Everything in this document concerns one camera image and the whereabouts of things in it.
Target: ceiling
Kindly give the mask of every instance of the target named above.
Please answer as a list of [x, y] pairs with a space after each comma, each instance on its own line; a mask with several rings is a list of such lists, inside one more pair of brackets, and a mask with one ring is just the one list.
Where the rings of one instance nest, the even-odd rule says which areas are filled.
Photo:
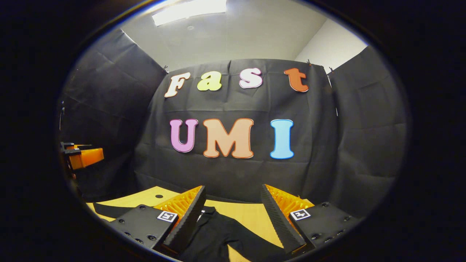
[[230, 59], [294, 60], [326, 20], [293, 0], [227, 0], [226, 13], [159, 27], [152, 19], [154, 13], [136, 17], [121, 28], [169, 71]]

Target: white wall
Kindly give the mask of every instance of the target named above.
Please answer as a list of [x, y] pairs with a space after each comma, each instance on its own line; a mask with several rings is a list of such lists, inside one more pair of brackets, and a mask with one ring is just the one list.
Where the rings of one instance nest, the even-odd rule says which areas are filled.
[[322, 65], [327, 73], [359, 54], [367, 44], [338, 23], [327, 19], [295, 61]]

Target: wooden table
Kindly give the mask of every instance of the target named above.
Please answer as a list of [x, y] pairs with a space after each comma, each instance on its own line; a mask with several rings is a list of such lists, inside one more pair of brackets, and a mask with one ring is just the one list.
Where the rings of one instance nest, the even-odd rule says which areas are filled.
[[[176, 195], [178, 195], [178, 193], [156, 186], [122, 198], [99, 202], [99, 204], [115, 207], [136, 207], [140, 204], [155, 206]], [[95, 213], [92, 203], [87, 204]], [[215, 207], [220, 214], [236, 219], [236, 221], [261, 238], [281, 248], [283, 247], [263, 204], [242, 204], [206, 200], [205, 206]], [[97, 216], [108, 221], [114, 220], [113, 218], [100, 214], [97, 214]], [[228, 246], [228, 252], [230, 261], [232, 262], [249, 261], [230, 246]]]

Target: black fabric backdrop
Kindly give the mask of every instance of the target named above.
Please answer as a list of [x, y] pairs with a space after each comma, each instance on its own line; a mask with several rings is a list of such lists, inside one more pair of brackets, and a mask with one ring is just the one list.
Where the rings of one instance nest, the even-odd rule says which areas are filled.
[[[258, 88], [242, 89], [239, 74], [247, 68], [259, 68], [263, 84]], [[305, 93], [290, 87], [283, 71], [298, 68], [307, 78]], [[202, 74], [219, 71], [222, 87], [218, 91], [199, 91]], [[170, 78], [191, 73], [174, 97], [165, 98]], [[188, 153], [176, 151], [170, 141], [172, 119], [181, 119], [180, 137], [186, 139], [185, 120], [199, 121], [194, 149]], [[250, 118], [250, 159], [231, 156], [207, 158], [207, 130], [203, 121], [217, 118], [230, 131], [238, 118]], [[290, 119], [290, 159], [273, 159], [274, 129], [270, 121]], [[278, 187], [314, 202], [329, 197], [336, 159], [336, 113], [332, 90], [322, 66], [307, 63], [247, 59], [215, 62], [170, 72], [161, 82], [148, 107], [144, 131], [135, 149], [134, 168], [143, 190], [162, 186], [183, 191], [205, 185], [207, 193], [216, 197], [245, 202], [260, 202], [263, 183]]]
[[76, 177], [87, 201], [137, 192], [130, 167], [145, 110], [166, 75], [123, 31], [84, 52], [63, 89], [60, 140], [102, 147], [105, 159]]
[[336, 179], [330, 201], [366, 216], [386, 195], [404, 157], [406, 104], [371, 47], [329, 73], [338, 109]]

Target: blue letter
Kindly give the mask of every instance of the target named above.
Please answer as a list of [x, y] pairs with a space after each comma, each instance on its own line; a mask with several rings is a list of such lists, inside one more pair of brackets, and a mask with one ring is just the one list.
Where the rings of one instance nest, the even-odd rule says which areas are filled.
[[295, 153], [290, 150], [290, 129], [293, 121], [289, 119], [275, 119], [270, 122], [275, 129], [275, 148], [270, 153], [273, 159], [290, 159]]

